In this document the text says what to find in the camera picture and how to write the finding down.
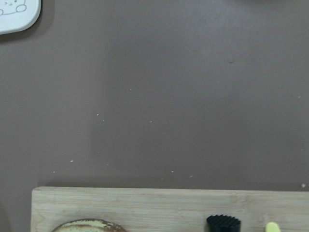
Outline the bread slice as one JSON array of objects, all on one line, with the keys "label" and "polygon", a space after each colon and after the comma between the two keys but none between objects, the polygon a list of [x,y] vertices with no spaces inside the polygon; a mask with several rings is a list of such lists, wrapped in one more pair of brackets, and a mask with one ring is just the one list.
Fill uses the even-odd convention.
[{"label": "bread slice", "polygon": [[126,230],[113,222],[85,218],[63,223],[54,228],[53,232],[126,232]]}]

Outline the cream rabbit tray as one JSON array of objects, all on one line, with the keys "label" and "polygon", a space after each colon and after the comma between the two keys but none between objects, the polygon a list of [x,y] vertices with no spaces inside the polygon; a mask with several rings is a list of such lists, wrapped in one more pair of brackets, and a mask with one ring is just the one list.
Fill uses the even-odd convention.
[{"label": "cream rabbit tray", "polygon": [[0,34],[24,31],[38,19],[41,0],[0,0]]}]

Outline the wooden cutting board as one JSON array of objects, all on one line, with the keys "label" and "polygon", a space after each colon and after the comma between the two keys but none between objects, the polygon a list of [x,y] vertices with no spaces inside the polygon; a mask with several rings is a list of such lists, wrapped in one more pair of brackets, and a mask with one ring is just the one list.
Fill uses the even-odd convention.
[{"label": "wooden cutting board", "polygon": [[203,232],[210,215],[262,232],[271,221],[283,232],[309,229],[309,194],[292,191],[38,187],[32,191],[31,231],[50,232],[82,218],[101,218],[129,232]]}]

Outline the steel muddler black tip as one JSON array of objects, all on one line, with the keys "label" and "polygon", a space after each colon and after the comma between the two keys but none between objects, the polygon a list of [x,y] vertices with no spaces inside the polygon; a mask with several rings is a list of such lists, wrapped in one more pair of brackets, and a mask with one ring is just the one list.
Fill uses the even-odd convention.
[{"label": "steel muddler black tip", "polygon": [[227,215],[214,215],[206,219],[210,232],[240,232],[241,221]]}]

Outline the yellow plastic knife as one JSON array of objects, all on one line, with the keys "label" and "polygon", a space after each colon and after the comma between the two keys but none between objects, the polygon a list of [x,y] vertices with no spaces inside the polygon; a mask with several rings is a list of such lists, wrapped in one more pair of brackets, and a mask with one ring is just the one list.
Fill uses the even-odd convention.
[{"label": "yellow plastic knife", "polygon": [[265,232],[281,232],[279,225],[275,222],[269,222],[265,226]]}]

